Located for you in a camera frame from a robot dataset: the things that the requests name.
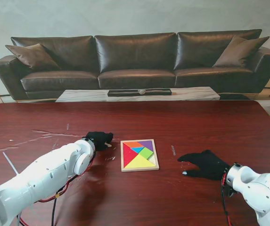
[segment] green square piece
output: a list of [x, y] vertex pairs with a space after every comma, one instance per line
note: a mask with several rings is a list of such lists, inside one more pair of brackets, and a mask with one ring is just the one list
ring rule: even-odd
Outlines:
[[149, 157], [153, 155], [153, 152], [145, 147], [139, 152], [139, 154], [144, 158], [149, 159]]

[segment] robotic arm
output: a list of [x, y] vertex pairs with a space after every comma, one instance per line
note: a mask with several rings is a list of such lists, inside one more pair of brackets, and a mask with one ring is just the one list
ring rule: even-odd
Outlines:
[[184, 176], [221, 180], [226, 174], [227, 185], [240, 192], [254, 209], [260, 226], [270, 226], [270, 173], [258, 174], [240, 164], [231, 167], [210, 150], [181, 156], [178, 161], [188, 161], [200, 170], [187, 170]]
[[226, 178], [227, 184], [254, 209], [259, 225], [270, 226], [270, 173], [258, 174], [247, 166], [233, 164]]
[[91, 132], [35, 160], [23, 172], [0, 185], [0, 226], [9, 226], [23, 209], [45, 199], [81, 175], [95, 156], [95, 147], [105, 149], [113, 134]]

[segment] purple triangle piece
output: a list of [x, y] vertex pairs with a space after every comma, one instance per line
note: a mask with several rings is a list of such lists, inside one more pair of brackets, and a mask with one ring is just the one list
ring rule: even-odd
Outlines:
[[146, 141], [139, 141], [139, 144], [142, 144], [144, 147], [148, 148], [149, 150], [151, 150], [152, 152], [154, 151], [154, 147], [153, 147], [153, 141], [151, 140], [146, 140]]

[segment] yellow triangle piece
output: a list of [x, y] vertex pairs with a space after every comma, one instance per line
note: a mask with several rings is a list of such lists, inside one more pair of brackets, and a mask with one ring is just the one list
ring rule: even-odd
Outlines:
[[154, 167], [155, 165], [152, 164], [149, 160], [142, 157], [138, 154], [129, 164], [127, 164], [125, 169], [129, 168], [142, 168], [142, 167]]

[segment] leather sofa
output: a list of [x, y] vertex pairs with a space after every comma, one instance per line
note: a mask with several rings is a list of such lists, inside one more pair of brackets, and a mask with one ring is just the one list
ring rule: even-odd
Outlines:
[[260, 93], [270, 79], [270, 49], [246, 67], [213, 67], [234, 36], [262, 30], [18, 38], [42, 44], [61, 71], [33, 72], [15, 56], [0, 59], [0, 78], [15, 100], [58, 98], [66, 89], [147, 89], [209, 86], [217, 93]]

